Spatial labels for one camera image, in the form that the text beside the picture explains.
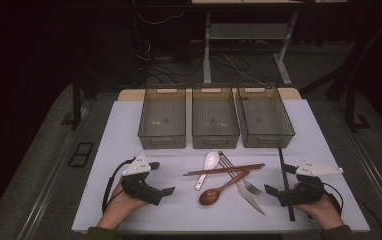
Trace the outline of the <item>person's right hand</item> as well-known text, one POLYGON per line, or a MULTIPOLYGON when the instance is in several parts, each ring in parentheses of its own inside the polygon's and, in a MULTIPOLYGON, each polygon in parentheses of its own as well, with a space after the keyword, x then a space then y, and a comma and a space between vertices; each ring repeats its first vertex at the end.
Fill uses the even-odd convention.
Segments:
POLYGON ((344 221, 327 195, 315 203, 295 205, 295 208, 308 214, 322 230, 344 226, 344 221))

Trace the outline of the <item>white table cover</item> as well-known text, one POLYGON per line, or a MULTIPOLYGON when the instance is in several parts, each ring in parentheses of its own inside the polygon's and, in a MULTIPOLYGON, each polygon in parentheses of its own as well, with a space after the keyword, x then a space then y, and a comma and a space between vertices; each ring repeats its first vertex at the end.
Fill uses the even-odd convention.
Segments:
MULTIPOLYGON (((328 166, 336 163, 308 102, 287 100, 284 105, 296 131, 284 150, 238 145, 224 152, 234 165, 262 164, 262 169, 247 177, 259 189, 265 184, 278 189, 295 184, 295 176, 282 174, 282 164, 298 166, 304 160, 328 166)), ((139 101, 114 103, 73 222, 73 231, 84 233, 97 224, 109 177, 120 176, 118 165, 142 153, 149 161, 160 163, 160 167, 149 174, 147 183, 157 189, 175 187, 175 190, 159 205, 135 211, 120 227, 124 234, 281 234, 317 228, 306 214, 299 210, 288 211, 266 193, 255 198, 264 211, 264 214, 259 213, 233 185, 223 191, 215 204, 201 206, 200 193, 194 189, 195 173, 203 168, 207 150, 187 146, 144 151, 138 138, 141 109, 139 101)), ((221 187, 228 181, 230 177, 226 173, 210 175, 204 186, 207 189, 221 187)))

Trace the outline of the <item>black metal stand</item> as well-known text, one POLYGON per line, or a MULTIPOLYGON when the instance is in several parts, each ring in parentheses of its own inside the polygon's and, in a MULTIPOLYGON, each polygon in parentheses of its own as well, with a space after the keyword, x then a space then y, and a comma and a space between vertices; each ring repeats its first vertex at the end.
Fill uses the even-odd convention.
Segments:
POLYGON ((358 129, 370 129, 371 126, 363 114, 355 113, 357 84, 350 82, 347 87, 346 105, 345 105, 345 122, 352 132, 358 129))
POLYGON ((81 83, 76 79, 72 82, 72 111, 64 115, 61 121, 62 125, 70 126, 72 130, 75 130, 79 126, 82 120, 83 100, 81 83))

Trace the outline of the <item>metal knife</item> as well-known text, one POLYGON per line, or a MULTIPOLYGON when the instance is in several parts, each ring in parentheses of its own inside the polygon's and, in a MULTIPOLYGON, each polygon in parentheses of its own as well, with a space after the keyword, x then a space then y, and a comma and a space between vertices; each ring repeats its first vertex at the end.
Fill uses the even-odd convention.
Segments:
MULTIPOLYGON (((228 167, 221 159, 220 159, 220 164, 222 167, 228 167)), ((238 188, 238 192, 240 193, 240 195, 255 209, 257 210, 259 213, 261 214, 264 214, 264 211, 261 209, 261 207, 258 205, 258 203, 256 202, 256 200, 253 198, 253 194, 251 192, 249 192, 245 187, 244 187, 244 184, 243 184, 243 181, 239 180, 236 185, 237 185, 237 188, 238 188)))

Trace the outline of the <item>person's left hand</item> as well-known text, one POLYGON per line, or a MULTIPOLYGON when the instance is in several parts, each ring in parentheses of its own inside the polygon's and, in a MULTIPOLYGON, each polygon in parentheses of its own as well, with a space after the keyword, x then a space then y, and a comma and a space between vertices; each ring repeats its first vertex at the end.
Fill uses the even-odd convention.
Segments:
POLYGON ((116 230, 135 210, 146 205, 147 202, 126 194, 121 183, 118 183, 97 226, 116 230))

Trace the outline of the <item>white ceramic spoon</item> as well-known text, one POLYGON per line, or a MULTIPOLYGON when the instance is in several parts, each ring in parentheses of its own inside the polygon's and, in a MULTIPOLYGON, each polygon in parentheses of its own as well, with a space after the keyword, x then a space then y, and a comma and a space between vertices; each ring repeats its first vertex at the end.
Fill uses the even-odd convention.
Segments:
MULTIPOLYGON (((212 170, 219 163, 219 155, 217 152, 210 152, 206 155, 204 161, 204 170, 212 170)), ((199 191, 204 183, 206 178, 206 174, 201 174, 198 181, 196 182, 194 189, 199 191)))

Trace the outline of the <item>metal fork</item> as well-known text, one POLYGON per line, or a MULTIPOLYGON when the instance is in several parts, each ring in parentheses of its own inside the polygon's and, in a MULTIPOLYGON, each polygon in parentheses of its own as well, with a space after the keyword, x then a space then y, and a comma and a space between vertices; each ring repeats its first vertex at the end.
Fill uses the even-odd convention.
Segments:
MULTIPOLYGON (((233 167, 233 164, 230 162, 230 160, 226 157, 226 155, 222 152, 218 152, 220 159, 228 166, 228 167, 233 167)), ((252 194, 259 195, 262 193, 260 189, 252 185, 249 181, 246 179, 242 179, 244 187, 251 192, 252 194)))

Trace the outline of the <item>white metal desk frame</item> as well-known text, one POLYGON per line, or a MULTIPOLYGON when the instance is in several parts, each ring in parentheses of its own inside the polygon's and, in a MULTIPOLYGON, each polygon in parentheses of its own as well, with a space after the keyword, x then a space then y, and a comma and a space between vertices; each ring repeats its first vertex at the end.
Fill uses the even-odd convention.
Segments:
POLYGON ((193 6, 215 7, 249 7, 255 10, 259 7, 291 7, 291 15, 285 23, 248 23, 248 29, 241 29, 240 23, 219 23, 211 22, 212 10, 207 10, 205 20, 204 38, 204 58, 203 75, 204 82, 211 82, 211 62, 210 62, 210 41, 211 40, 281 40, 282 47, 273 55, 279 76, 286 86, 290 86, 292 81, 289 77, 287 67, 284 64, 284 57, 291 41, 295 24, 299 15, 297 7, 321 7, 331 4, 344 4, 347 0, 191 0, 193 6))

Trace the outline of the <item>clear brown plastic bin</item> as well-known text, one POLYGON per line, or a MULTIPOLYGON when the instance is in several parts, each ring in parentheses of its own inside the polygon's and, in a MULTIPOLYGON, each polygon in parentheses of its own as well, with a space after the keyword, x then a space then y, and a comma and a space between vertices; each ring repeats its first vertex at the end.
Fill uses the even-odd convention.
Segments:
POLYGON ((295 131, 280 93, 271 84, 240 84, 235 97, 243 146, 286 148, 295 131))
POLYGON ((147 88, 138 137, 144 149, 186 147, 186 90, 147 88))
POLYGON ((233 91, 230 87, 192 90, 194 149, 234 149, 240 135, 233 91))

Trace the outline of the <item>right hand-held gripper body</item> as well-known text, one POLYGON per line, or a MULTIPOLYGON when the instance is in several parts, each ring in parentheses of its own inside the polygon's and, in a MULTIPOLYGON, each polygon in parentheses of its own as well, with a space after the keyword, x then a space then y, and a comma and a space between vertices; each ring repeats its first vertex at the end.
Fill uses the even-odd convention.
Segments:
POLYGON ((298 183, 293 189, 279 191, 277 199, 282 206, 295 206, 317 202, 324 194, 324 183, 320 176, 342 174, 341 167, 304 160, 294 174, 298 183))

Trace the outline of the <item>brown wooden spoon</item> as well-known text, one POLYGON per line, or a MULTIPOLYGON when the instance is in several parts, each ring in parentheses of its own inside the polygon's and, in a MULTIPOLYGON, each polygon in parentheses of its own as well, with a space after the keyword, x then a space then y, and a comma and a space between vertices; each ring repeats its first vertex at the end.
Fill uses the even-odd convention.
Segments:
POLYGON ((243 172, 241 172, 240 174, 238 174, 236 177, 234 177, 233 179, 231 179, 230 181, 228 181, 226 184, 224 184, 223 186, 221 187, 218 187, 218 188, 212 188, 212 189, 208 189, 206 191, 204 191, 200 197, 199 197, 199 203, 203 206, 210 206, 214 203, 217 202, 217 200, 219 199, 221 193, 227 188, 229 187, 230 185, 232 184, 235 184, 237 183, 239 180, 241 180, 242 178, 244 178, 245 176, 247 176, 248 174, 250 173, 249 170, 245 170, 243 172))

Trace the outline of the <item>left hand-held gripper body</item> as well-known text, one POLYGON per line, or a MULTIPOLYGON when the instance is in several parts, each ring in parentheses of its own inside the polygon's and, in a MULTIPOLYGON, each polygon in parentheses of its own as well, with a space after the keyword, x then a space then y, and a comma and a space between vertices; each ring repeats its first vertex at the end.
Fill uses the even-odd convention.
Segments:
POLYGON ((144 154, 140 154, 122 172, 121 185, 129 196, 143 200, 149 204, 158 205, 163 198, 162 191, 146 183, 146 178, 152 171, 144 154))

